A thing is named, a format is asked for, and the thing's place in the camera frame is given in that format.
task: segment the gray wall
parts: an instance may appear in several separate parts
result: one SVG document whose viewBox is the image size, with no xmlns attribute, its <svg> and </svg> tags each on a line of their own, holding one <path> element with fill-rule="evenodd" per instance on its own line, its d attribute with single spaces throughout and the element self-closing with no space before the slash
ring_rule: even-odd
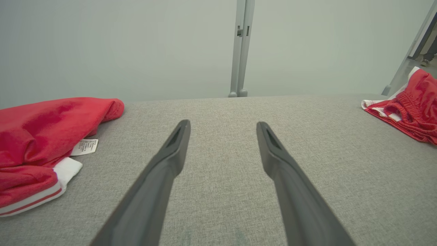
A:
<svg viewBox="0 0 437 246">
<path fill-rule="evenodd" d="M 0 108 L 226 97 L 234 0 L 0 0 Z"/>
<path fill-rule="evenodd" d="M 381 94 L 433 1 L 257 1 L 245 88 L 251 96 Z"/>
</svg>

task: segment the red fabric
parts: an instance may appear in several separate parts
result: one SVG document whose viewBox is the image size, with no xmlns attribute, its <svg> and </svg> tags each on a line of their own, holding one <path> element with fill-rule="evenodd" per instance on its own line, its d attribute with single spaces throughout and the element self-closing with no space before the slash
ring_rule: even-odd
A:
<svg viewBox="0 0 437 246">
<path fill-rule="evenodd" d="M 120 117 L 118 99 L 67 98 L 0 110 L 0 208 L 54 186 L 54 167 L 101 122 Z"/>
<path fill-rule="evenodd" d="M 386 115 L 397 114 L 402 120 L 381 117 L 372 110 L 375 107 L 384 108 Z M 437 80 L 422 69 L 411 76 L 406 89 L 394 99 L 372 104 L 366 111 L 418 141 L 437 145 Z"/>
</svg>

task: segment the gray upholstered surface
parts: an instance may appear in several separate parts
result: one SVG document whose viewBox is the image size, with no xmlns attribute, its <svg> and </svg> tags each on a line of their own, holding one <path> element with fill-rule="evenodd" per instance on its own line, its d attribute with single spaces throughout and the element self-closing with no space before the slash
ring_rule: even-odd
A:
<svg viewBox="0 0 437 246">
<path fill-rule="evenodd" d="M 64 195 L 0 219 L 0 245 L 86 245 L 181 119 L 191 120 L 162 245 L 286 243 L 255 125 L 266 121 L 357 244 L 437 241 L 437 149 L 360 108 L 379 95 L 217 98 L 126 104 Z"/>
</svg>

